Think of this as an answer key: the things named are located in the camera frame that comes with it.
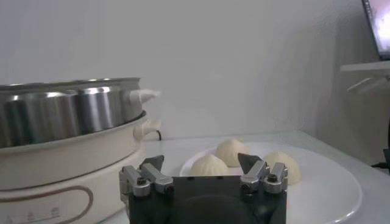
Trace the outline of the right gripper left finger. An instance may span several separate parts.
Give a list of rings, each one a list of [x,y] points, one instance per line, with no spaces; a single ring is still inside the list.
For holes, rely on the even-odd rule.
[[[158,155],[146,158],[136,169],[124,166],[119,171],[119,191],[122,197],[147,197],[154,189],[160,194],[174,193],[173,177],[163,175],[161,168],[165,157]]]

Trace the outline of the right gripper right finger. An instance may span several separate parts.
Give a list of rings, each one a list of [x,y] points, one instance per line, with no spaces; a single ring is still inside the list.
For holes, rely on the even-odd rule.
[[[257,192],[260,186],[270,194],[287,190],[288,168],[284,163],[276,162],[271,169],[260,157],[244,153],[238,154],[238,161],[244,172],[239,178],[240,188],[245,194]]]

